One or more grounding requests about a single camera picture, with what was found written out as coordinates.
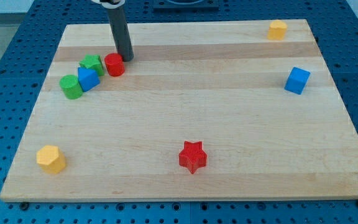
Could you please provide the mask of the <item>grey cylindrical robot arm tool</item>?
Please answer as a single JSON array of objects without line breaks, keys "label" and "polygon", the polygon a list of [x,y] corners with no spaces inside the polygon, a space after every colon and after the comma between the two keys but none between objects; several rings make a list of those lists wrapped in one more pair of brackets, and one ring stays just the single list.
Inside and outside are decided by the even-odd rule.
[{"label": "grey cylindrical robot arm tool", "polygon": [[134,58],[134,53],[127,26],[124,4],[125,0],[122,0],[117,2],[106,2],[103,3],[103,6],[107,10],[117,53],[122,56],[124,62],[129,62]]}]

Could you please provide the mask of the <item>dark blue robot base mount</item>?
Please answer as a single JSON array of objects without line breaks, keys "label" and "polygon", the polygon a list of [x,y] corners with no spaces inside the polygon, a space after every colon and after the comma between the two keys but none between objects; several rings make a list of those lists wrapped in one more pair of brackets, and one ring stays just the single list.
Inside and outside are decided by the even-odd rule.
[{"label": "dark blue robot base mount", "polygon": [[153,10],[157,12],[169,10],[219,9],[219,0],[153,0]]}]

